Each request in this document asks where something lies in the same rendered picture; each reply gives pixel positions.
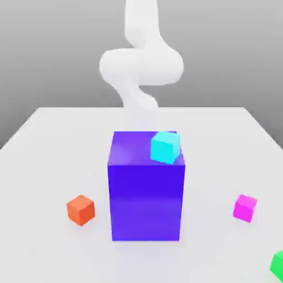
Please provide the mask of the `small magenta cube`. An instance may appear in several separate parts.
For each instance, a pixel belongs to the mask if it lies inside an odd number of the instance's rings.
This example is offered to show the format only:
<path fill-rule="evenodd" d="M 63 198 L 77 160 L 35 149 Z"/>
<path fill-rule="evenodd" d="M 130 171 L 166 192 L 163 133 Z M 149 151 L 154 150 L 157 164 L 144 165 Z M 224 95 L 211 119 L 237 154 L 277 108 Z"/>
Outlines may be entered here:
<path fill-rule="evenodd" d="M 256 198 L 240 194 L 234 205 L 233 217 L 250 223 L 257 201 Z"/>

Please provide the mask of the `small green cube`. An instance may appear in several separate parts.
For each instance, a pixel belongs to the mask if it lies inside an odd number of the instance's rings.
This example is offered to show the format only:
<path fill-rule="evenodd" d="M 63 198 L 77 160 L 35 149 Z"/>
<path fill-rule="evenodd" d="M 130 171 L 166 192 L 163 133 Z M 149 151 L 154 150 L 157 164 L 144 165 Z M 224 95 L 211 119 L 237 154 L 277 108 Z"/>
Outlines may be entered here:
<path fill-rule="evenodd" d="M 283 250 L 274 254 L 270 271 L 283 283 Z"/>

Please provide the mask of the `small orange cube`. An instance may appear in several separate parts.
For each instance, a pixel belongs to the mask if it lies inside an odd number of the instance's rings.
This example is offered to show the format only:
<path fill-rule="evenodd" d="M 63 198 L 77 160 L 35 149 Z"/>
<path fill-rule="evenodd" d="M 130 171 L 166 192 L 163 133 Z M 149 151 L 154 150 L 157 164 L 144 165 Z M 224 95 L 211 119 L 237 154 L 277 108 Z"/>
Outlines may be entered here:
<path fill-rule="evenodd" d="M 84 195 L 79 195 L 67 203 L 68 217 L 79 226 L 83 226 L 95 217 L 94 202 Z"/>

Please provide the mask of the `small cyan cube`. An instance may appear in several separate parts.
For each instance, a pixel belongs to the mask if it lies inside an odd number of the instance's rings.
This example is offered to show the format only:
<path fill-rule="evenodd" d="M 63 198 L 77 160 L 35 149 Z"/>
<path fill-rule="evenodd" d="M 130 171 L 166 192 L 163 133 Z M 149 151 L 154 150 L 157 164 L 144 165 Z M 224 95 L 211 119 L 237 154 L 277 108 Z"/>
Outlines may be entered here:
<path fill-rule="evenodd" d="M 180 155 L 180 134 L 159 131 L 151 139 L 150 158 L 166 164 L 173 164 Z"/>

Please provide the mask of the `large purple box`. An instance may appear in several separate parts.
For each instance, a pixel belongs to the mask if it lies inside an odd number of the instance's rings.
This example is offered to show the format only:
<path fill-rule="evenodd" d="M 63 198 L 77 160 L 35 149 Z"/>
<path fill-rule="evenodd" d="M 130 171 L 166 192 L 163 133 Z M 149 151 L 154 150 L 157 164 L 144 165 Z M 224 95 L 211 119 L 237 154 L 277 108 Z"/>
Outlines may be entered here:
<path fill-rule="evenodd" d="M 108 158 L 113 241 L 180 239 L 185 161 L 150 158 L 157 132 L 115 131 Z"/>

